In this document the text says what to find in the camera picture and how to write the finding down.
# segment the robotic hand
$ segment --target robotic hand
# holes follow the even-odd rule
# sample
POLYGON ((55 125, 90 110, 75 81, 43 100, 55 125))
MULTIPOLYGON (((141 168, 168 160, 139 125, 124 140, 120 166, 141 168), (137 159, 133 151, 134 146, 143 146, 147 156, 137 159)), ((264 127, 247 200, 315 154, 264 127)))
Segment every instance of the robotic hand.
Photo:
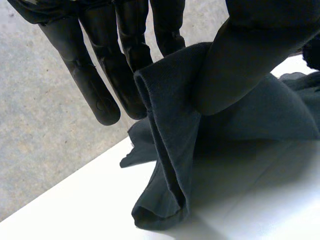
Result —
MULTIPOLYGON (((28 22, 39 25, 101 124, 115 124, 121 113, 92 63, 79 20, 126 113, 135 120, 146 116, 133 72, 153 62, 144 36, 148 0, 8 1, 28 22), (117 27, 124 54, 118 44, 117 27)), ((150 0, 150 3, 156 40, 163 56, 184 48, 179 29, 185 0, 150 0)))

